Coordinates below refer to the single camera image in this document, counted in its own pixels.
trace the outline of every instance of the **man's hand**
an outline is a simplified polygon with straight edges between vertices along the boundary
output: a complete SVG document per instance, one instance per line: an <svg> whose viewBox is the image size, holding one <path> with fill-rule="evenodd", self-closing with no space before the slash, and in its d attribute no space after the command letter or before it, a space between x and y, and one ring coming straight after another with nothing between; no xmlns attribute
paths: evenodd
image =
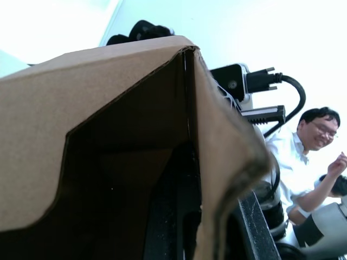
<svg viewBox="0 0 347 260"><path fill-rule="evenodd" d="M327 168L327 175L337 178L347 168L347 156L342 152Z"/></svg>

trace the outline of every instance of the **cable connector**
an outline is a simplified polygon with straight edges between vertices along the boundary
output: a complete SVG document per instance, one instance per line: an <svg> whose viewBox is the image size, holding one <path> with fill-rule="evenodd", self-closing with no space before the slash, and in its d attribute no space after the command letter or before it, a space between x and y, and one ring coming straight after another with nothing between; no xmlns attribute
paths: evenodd
<svg viewBox="0 0 347 260"><path fill-rule="evenodd" d="M247 92L256 93L277 89L277 87L269 86L275 83L282 83L282 73L269 74L269 72L274 70L274 68L268 68L252 73L247 73Z"/></svg>

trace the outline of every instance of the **man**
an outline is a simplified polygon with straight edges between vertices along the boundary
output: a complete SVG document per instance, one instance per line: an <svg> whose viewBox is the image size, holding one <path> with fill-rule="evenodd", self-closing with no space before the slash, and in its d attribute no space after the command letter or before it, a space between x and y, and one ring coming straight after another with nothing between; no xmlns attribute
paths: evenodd
<svg viewBox="0 0 347 260"><path fill-rule="evenodd" d="M314 184L315 188L319 186L319 184L324 180L325 177L326 177L326 174L321 176L319 180L315 182ZM340 175L336 179L335 184L331 192L329 193L328 197L323 201L323 203L317 209L334 202L341 203L341 198L345 195L347 195L347 179L346 177L343 177ZM288 217L293 223L300 225L306 220L306 218L310 214L311 214L310 212L306 212L302 210L300 207L296 206L293 210L289 212Z"/></svg>
<svg viewBox="0 0 347 260"><path fill-rule="evenodd" d="M339 114L327 107L306 111L295 133L280 130L267 142L281 171L280 191L284 211L296 205L306 212L316 209L329 195L336 179L346 169L347 157L341 153L328 168L326 177L314 188L315 176L308 172L309 151L318 151L331 144L340 126Z"/></svg>

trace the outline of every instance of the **smiling man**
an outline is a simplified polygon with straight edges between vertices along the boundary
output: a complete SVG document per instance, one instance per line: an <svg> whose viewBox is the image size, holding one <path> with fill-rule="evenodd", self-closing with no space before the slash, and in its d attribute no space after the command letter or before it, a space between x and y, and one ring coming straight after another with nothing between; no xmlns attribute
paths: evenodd
<svg viewBox="0 0 347 260"><path fill-rule="evenodd" d="M309 151L318 151L331 144L340 127L339 114L328 107L315 108L302 114L297 131L280 131L267 142L276 157L281 172L281 201L285 212L296 205L306 212L316 209L329 195L336 179L347 167L347 157L341 153L322 173L309 172ZM318 175L326 177L314 188Z"/></svg>

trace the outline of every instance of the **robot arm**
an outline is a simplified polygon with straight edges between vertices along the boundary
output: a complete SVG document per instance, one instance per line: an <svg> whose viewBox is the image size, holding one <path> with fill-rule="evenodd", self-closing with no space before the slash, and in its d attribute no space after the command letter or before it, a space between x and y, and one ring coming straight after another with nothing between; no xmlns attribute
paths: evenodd
<svg viewBox="0 0 347 260"><path fill-rule="evenodd" d="M347 196L314 211L293 227L297 244L307 260L337 258L347 254Z"/></svg>

